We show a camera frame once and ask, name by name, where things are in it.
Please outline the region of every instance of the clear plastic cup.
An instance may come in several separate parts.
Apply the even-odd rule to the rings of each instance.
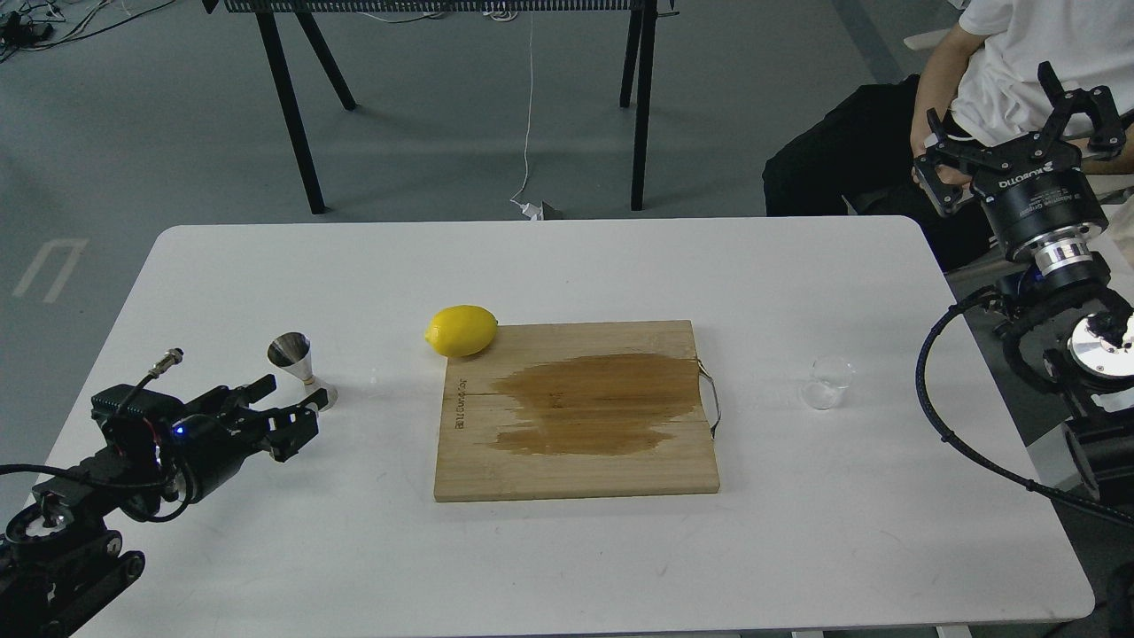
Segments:
[[[843,402],[854,382],[854,367],[838,356],[820,357],[811,366],[811,376],[799,388],[799,398],[815,410],[830,410]]]

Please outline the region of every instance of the gray floor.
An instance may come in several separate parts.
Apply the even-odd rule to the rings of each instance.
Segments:
[[[90,1],[65,12],[81,16]],[[0,0],[0,11],[16,5]],[[155,5],[115,5],[92,29]],[[572,219],[761,215],[764,161],[857,85],[919,70],[926,53],[905,50],[902,37],[957,15],[942,0],[680,0],[677,8],[659,24],[642,212],[628,205],[634,116],[617,107],[624,16],[500,24],[450,15],[404,25],[321,16],[362,104],[356,112],[339,107],[295,20],[281,16],[333,209],[321,218],[306,210],[251,16],[208,16],[183,0],[81,43],[15,56],[0,66],[0,462],[46,457],[150,246],[170,226],[522,220],[509,197],[524,179],[530,39],[531,177],[522,201],[547,201]],[[831,158],[831,170],[844,161],[855,158]],[[85,240],[61,289],[53,283],[66,269],[65,245],[26,278],[54,239]],[[152,364],[138,361],[122,382]],[[1002,389],[1025,441],[1050,427],[1051,405],[1010,380]],[[22,508],[32,480],[0,480],[0,512]],[[1128,538],[1061,516],[1101,595],[1109,569],[1131,558]],[[1060,635],[1103,635],[1095,616]]]

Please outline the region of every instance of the black table legs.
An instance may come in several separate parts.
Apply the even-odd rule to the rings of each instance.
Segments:
[[[634,78],[631,48],[637,48],[635,33],[641,34],[638,51],[638,103],[634,125],[634,165],[631,178],[631,210],[642,210],[645,193],[645,147],[650,137],[650,88],[653,85],[653,45],[658,31],[658,0],[646,0],[641,14],[631,15],[626,46],[626,66],[623,67],[623,95],[620,104],[629,105],[629,83]]]
[[[323,40],[315,18],[310,12],[296,12],[299,26],[307,35],[315,56],[319,57],[327,77],[335,87],[335,93],[339,96],[342,108],[354,110],[357,103],[347,87],[342,73],[339,71],[331,50]],[[626,59],[623,65],[623,86],[619,95],[619,105],[628,108],[631,103],[631,91],[634,85],[635,66],[638,69],[637,86],[637,112],[634,125],[634,163],[633,178],[631,180],[631,210],[642,210],[643,195],[645,192],[645,151],[646,139],[650,128],[650,88],[653,84],[653,50],[654,36],[658,23],[658,0],[645,0],[641,10],[631,11],[629,32],[626,39]],[[311,156],[311,146],[307,144],[307,134],[303,128],[303,119],[299,116],[299,103],[295,97],[295,87],[291,85],[291,76],[288,73],[287,60],[284,57],[284,45],[280,42],[279,29],[276,26],[276,16],[271,12],[257,12],[256,24],[260,26],[260,35],[264,41],[264,52],[268,54],[268,63],[272,70],[272,79],[276,82],[276,93],[279,95],[280,108],[284,110],[284,120],[287,122],[288,136],[291,138],[291,147],[295,151],[296,163],[299,164],[299,177],[303,178],[303,188],[307,194],[307,203],[311,212],[320,214],[327,211],[323,202],[323,193],[319,186],[319,176],[315,173],[315,162]]]
[[[335,58],[331,57],[331,50],[327,48],[327,41],[323,40],[323,34],[319,31],[315,18],[311,14],[296,14],[295,17],[298,18],[303,32],[307,34],[307,41],[311,42],[311,48],[315,50],[315,56],[319,57],[319,61],[323,65],[323,70],[327,71],[327,77],[330,78],[331,86],[335,86],[335,92],[339,95],[342,108],[353,111],[358,103],[350,95],[350,90],[347,88],[347,83],[342,79],[342,74],[339,71],[339,66],[335,63]]]
[[[358,104],[350,95],[350,90],[342,79],[335,58],[331,57],[331,50],[328,49],[315,18],[311,14],[296,14],[295,17],[298,18],[303,32],[307,34],[307,40],[323,65],[331,85],[335,86],[342,108],[348,111],[354,110]],[[287,122],[287,134],[291,138],[291,148],[295,150],[295,161],[299,164],[299,177],[303,179],[303,189],[307,193],[307,204],[311,205],[312,214],[321,214],[327,212],[327,205],[323,203],[323,192],[319,187],[315,161],[311,159],[311,146],[307,145],[307,133],[303,129],[303,118],[299,117],[299,103],[295,99],[291,75],[287,70],[287,59],[284,57],[279,29],[276,27],[276,16],[266,12],[256,14],[256,24],[260,25],[260,36],[264,41],[264,52],[268,53],[268,65],[272,69],[272,79],[276,80],[276,93],[279,94],[280,108],[284,109],[284,121]]]
[[[287,70],[287,59],[284,58],[284,45],[280,43],[280,32],[276,27],[276,16],[256,14],[256,24],[260,25],[260,36],[264,41],[268,65],[272,68],[276,93],[279,94],[280,108],[284,109],[284,121],[287,122],[287,134],[291,137],[291,148],[295,150],[295,161],[299,164],[299,177],[303,178],[303,189],[307,193],[307,203],[313,214],[321,214],[327,211],[327,206],[323,204],[323,192],[319,188],[315,162],[311,159],[307,134],[299,117],[299,103],[295,99],[291,75]]]
[[[626,60],[623,61],[623,93],[618,96],[618,105],[624,109],[631,105],[640,42],[642,42],[642,11],[631,11],[631,28],[626,33]]]

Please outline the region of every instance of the jigger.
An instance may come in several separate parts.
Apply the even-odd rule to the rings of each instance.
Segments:
[[[288,333],[276,338],[268,347],[268,360],[303,382],[308,395],[319,389],[325,390],[327,406],[320,408],[320,412],[330,409],[338,401],[339,391],[311,372],[311,341],[303,333]]]

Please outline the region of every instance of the black pants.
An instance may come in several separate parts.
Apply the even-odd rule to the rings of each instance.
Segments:
[[[909,176],[909,124],[916,75],[861,86],[764,167],[769,216],[846,214],[844,196],[879,192],[860,214],[903,214],[917,222],[942,270],[989,249],[992,229],[975,199],[943,219]]]

